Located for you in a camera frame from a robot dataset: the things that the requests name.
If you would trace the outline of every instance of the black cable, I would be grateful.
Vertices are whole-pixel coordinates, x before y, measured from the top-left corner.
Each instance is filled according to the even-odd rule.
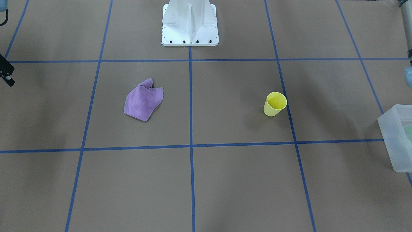
[[[3,26],[4,24],[6,24],[8,20],[9,20],[9,10],[8,8],[6,8],[6,20],[4,20],[4,22],[0,24],[0,26]]]

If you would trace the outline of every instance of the yellow cup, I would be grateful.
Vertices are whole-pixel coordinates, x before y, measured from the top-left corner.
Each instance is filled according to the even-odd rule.
[[[272,92],[266,97],[263,112],[270,117],[277,115],[287,105],[286,97],[279,92]]]

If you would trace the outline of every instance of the white plastic bin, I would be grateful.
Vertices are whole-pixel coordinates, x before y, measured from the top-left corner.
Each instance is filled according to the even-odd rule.
[[[378,123],[393,169],[412,172],[412,146],[403,129],[412,124],[412,105],[394,105],[378,118]]]

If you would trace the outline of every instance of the plastic cup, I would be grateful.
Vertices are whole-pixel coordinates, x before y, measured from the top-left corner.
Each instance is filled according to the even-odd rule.
[[[406,137],[409,140],[409,144],[412,147],[412,124],[404,126],[403,129],[405,131]]]
[[[263,112],[270,117],[277,115],[282,109],[286,107],[288,101],[286,97],[279,92],[271,92],[266,97]]]

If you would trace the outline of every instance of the white mounting bracket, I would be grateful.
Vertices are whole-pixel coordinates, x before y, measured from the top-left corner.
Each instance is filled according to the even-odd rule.
[[[162,46],[216,46],[216,6],[209,0],[170,0],[163,6]]]

